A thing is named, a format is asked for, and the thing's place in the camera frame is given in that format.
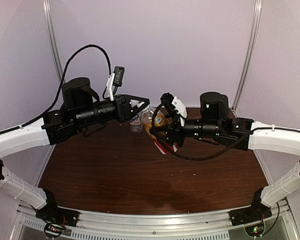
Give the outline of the clear water bottle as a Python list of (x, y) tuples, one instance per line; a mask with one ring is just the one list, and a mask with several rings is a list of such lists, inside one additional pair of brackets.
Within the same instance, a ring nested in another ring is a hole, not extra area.
[(132, 133), (141, 133), (143, 130), (142, 113), (139, 112), (130, 120), (130, 130)]

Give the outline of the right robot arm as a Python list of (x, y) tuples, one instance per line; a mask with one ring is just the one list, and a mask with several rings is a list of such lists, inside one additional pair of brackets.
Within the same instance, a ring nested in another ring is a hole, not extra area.
[[(225, 146), (210, 156), (190, 157), (176, 154), (176, 157), (190, 161), (206, 161), (216, 158), (230, 149), (242, 151), (265, 150), (291, 154), (300, 157), (300, 129), (265, 124), (250, 118), (229, 117), (228, 97), (218, 92), (205, 92), (200, 95), (200, 118), (189, 118), (185, 105), (177, 96), (165, 93), (160, 98), (161, 107), (167, 110), (171, 123), (156, 126), (151, 123), (150, 132), (162, 146), (173, 152), (171, 147), (181, 147), (185, 138), (198, 141), (212, 139), (216, 144)], [(276, 182), (261, 189), (256, 202), (246, 210), (249, 220), (258, 220), (265, 212), (281, 199), (300, 189), (300, 160)]]

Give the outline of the aluminium frame post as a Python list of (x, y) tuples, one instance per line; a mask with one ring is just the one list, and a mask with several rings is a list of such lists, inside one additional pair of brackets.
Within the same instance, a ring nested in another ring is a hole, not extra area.
[(57, 77), (59, 82), (62, 82), (63, 76), (63, 67), (61, 64), (61, 59), (59, 55), (57, 39), (54, 29), (54, 21), (52, 15), (52, 8), (51, 8), (51, 1), (50, 0), (42, 0), (42, 7), (43, 7), (43, 15), (45, 19), (45, 24), (48, 33), (49, 45), (52, 53), (52, 60), (54, 63), (54, 67), (57, 73)]
[(239, 79), (239, 84), (237, 87), (237, 91), (234, 97), (234, 101), (232, 104), (232, 111), (236, 113), (238, 111), (238, 107), (240, 104), (241, 97), (244, 92), (245, 83), (248, 79), (249, 70), (253, 60), (253, 53), (256, 47), (257, 38), (259, 35), (261, 18), (262, 18), (262, 11), (263, 11), (263, 1), (262, 0), (255, 0), (254, 7), (253, 7), (253, 14), (252, 14), (252, 21), (250, 27), (250, 34), (246, 49), (246, 54), (243, 62), (243, 67)]

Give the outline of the brown tea bottle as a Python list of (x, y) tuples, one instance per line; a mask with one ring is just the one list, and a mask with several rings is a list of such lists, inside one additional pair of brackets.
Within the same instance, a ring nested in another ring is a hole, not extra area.
[[(148, 134), (148, 136), (153, 140), (154, 145), (156, 148), (163, 154), (167, 155), (170, 154), (170, 152), (163, 147), (163, 145), (157, 140), (155, 135), (151, 134), (151, 129), (152, 129), (152, 118), (154, 116), (156, 108), (155, 107), (148, 107), (145, 111), (142, 112), (142, 117), (141, 117), (141, 123)], [(157, 115), (154, 119), (154, 125), (156, 127), (156, 132), (158, 134), (163, 135), (164, 137), (167, 135), (163, 131), (159, 131), (159, 127), (168, 125), (170, 122), (167, 120), (165, 115), (159, 110), (157, 112)]]

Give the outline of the front aluminium rail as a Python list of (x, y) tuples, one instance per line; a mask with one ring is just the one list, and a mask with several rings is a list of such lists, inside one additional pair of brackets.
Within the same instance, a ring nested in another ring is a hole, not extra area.
[[(300, 240), (289, 204), (283, 200), (279, 208), (277, 222), (260, 238), (248, 235), (248, 224), (233, 226), (230, 209), (168, 215), (77, 210), (76, 226), (66, 226), (56, 240)], [(50, 240), (44, 226), (30, 207), (20, 204), (8, 240)]]

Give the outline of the right aluminium frame post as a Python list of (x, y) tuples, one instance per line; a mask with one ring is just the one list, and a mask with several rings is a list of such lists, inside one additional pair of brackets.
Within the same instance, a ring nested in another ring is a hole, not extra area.
[(248, 79), (249, 70), (253, 60), (253, 53), (256, 47), (257, 38), (259, 35), (261, 18), (262, 18), (262, 11), (263, 11), (263, 1), (262, 0), (255, 0), (254, 7), (253, 7), (253, 14), (252, 14), (252, 21), (250, 27), (250, 34), (246, 49), (246, 54), (243, 62), (243, 67), (239, 79), (239, 84), (237, 87), (237, 91), (234, 97), (234, 101), (232, 104), (232, 111), (236, 113), (238, 111), (238, 107), (240, 104), (241, 97), (244, 92), (245, 83)]

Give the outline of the left aluminium frame post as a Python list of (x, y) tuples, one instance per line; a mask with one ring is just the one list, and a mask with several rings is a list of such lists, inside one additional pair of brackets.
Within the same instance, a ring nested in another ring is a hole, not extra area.
[(52, 15), (52, 8), (51, 8), (51, 1), (50, 0), (42, 0), (42, 7), (43, 7), (43, 15), (45, 19), (45, 24), (48, 33), (49, 45), (52, 53), (52, 60), (54, 63), (54, 67), (57, 73), (57, 77), (59, 82), (62, 82), (63, 76), (63, 67), (61, 64), (61, 59), (59, 55), (57, 39), (54, 29), (54, 21)]

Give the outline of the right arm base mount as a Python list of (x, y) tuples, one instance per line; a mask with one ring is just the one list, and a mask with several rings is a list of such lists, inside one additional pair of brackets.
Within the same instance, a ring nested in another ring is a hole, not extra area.
[(245, 225), (245, 233), (251, 238), (260, 238), (265, 232), (264, 220), (272, 216), (271, 208), (261, 203), (262, 188), (257, 190), (251, 205), (229, 212), (232, 226)]

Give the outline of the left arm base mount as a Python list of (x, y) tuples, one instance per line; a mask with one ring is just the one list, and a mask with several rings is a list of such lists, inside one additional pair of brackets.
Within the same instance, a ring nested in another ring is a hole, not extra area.
[(48, 239), (54, 240), (60, 237), (67, 227), (77, 226), (79, 212), (59, 207), (54, 194), (48, 189), (42, 190), (46, 195), (46, 205), (41, 209), (33, 207), (33, 210), (35, 216), (45, 222), (43, 233)]

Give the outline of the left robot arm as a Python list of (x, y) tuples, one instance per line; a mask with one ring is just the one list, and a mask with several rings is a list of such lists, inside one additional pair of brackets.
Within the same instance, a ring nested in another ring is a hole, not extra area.
[(48, 111), (32, 123), (24, 123), (0, 131), (0, 188), (34, 209), (42, 211), (51, 222), (62, 218), (51, 191), (35, 187), (14, 175), (4, 166), (2, 158), (23, 150), (56, 145), (95, 124), (131, 120), (145, 110), (148, 98), (120, 94), (100, 100), (87, 77), (77, 77), (61, 87), (63, 104)]

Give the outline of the white tea bottle cap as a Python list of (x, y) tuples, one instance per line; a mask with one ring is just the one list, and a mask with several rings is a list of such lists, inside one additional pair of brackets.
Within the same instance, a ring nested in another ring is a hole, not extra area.
[(136, 99), (131, 99), (130, 100), (130, 105), (132, 108), (142, 108), (144, 106), (144, 101), (141, 100), (136, 100)]

